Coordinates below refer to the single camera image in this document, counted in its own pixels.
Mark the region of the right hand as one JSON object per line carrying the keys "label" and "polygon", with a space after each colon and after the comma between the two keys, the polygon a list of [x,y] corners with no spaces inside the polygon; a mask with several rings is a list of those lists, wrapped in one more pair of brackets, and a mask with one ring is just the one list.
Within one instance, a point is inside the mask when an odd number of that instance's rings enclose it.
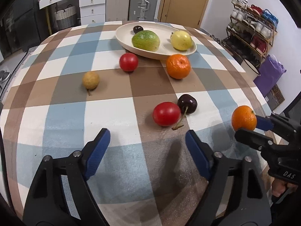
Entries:
{"label": "right hand", "polygon": [[286,181],[282,181],[275,178],[272,182],[272,195],[279,197],[282,193],[285,192],[287,188],[291,188],[292,191],[295,191],[297,187],[297,185],[287,183]]}

